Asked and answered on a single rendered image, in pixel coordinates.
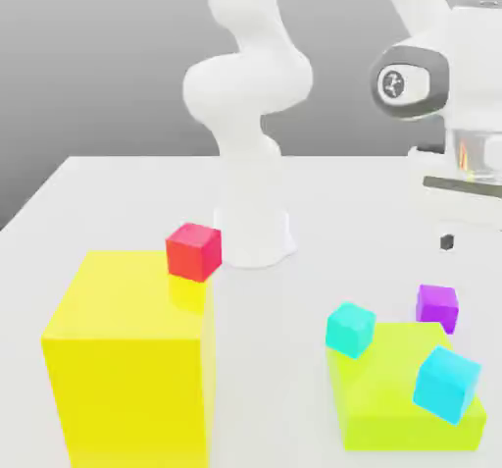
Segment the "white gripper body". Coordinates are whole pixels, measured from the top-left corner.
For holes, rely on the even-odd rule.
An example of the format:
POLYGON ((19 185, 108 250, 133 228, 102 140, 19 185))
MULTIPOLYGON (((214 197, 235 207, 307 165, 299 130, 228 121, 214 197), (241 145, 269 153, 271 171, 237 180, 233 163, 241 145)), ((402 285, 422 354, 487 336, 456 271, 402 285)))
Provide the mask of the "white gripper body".
POLYGON ((424 209, 437 222, 486 227, 502 232, 502 185, 427 175, 424 209))

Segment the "small purple cube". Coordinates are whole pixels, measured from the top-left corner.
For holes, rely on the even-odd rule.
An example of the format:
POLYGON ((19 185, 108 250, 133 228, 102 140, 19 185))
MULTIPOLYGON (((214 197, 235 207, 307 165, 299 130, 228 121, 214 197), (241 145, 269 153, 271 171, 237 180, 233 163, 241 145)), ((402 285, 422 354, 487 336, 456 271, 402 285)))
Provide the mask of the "small purple cube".
POLYGON ((417 294, 416 320, 440 323, 447 335, 455 332, 459 301, 454 287, 420 285, 417 294))

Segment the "small turquoise cube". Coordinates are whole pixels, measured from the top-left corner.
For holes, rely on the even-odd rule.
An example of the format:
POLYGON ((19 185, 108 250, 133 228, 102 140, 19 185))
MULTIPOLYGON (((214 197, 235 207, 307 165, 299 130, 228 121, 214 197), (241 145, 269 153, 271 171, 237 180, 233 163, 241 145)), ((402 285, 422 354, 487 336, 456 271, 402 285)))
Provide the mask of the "small turquoise cube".
POLYGON ((326 347, 359 358, 373 341, 376 319, 373 311, 343 302, 327 318, 326 347))

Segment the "small cyan cube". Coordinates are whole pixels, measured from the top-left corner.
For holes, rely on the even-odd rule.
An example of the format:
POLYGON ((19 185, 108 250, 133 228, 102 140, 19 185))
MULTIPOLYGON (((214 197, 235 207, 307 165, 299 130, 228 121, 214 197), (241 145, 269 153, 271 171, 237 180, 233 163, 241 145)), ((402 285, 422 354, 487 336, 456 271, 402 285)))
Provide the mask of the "small cyan cube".
POLYGON ((413 402, 457 426, 476 394, 481 365, 437 346, 419 368, 413 402))

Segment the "small red cube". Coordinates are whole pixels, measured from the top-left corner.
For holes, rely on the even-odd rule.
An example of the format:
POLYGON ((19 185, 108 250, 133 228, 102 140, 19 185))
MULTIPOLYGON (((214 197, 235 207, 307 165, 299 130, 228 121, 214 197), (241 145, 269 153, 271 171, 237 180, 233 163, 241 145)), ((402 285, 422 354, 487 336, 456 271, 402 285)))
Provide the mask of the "small red cube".
POLYGON ((171 275, 204 283, 222 265, 222 233, 185 223, 166 239, 166 252, 171 275))

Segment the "large lime box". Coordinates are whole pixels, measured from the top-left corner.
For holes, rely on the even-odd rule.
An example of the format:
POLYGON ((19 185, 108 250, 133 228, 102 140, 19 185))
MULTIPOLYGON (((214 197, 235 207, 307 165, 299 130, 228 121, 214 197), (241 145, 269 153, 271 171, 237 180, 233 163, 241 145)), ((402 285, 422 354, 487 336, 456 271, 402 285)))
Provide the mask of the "large lime box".
POLYGON ((329 348, 327 365, 347 451, 471 451, 486 413, 478 397, 452 425, 413 402, 421 364, 450 341, 438 323, 383 323, 357 359, 329 348))

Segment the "large yellow box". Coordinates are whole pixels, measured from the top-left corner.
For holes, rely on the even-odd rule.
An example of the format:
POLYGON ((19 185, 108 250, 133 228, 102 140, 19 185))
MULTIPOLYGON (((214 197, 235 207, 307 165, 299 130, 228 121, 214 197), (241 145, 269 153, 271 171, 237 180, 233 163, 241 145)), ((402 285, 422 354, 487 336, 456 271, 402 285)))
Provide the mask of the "large yellow box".
POLYGON ((41 337, 71 468, 209 468, 213 287, 91 251, 41 337))

